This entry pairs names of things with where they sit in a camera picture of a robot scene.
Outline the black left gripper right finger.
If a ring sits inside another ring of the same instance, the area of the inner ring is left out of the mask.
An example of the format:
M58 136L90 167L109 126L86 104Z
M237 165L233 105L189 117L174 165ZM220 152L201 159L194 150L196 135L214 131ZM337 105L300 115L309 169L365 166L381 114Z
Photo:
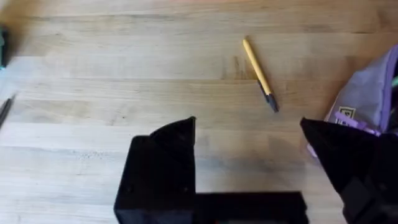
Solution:
M397 135L302 118L348 223L397 223Z

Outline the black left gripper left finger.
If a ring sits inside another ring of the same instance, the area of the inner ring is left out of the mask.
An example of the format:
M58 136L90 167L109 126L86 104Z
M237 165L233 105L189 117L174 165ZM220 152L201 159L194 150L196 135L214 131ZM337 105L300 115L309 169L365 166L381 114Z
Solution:
M195 121L132 138L113 207L119 223L193 223Z

